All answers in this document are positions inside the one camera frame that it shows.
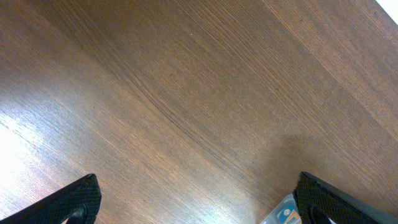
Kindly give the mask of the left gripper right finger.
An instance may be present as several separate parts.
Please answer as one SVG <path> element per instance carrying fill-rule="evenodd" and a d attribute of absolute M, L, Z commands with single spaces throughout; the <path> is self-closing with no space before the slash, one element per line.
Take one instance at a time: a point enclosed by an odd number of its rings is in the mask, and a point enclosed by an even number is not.
<path fill-rule="evenodd" d="M 308 172 L 299 174 L 293 196 L 303 223 L 397 224 L 397 217 L 375 209 Z"/>

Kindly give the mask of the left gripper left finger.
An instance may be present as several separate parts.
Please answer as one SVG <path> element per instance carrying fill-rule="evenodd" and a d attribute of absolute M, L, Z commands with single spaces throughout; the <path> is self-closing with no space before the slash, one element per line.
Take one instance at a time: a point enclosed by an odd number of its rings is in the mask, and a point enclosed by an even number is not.
<path fill-rule="evenodd" d="M 100 205 L 101 191 L 97 177 L 95 174 L 88 174 L 1 220 L 1 224 L 93 224 Z"/>

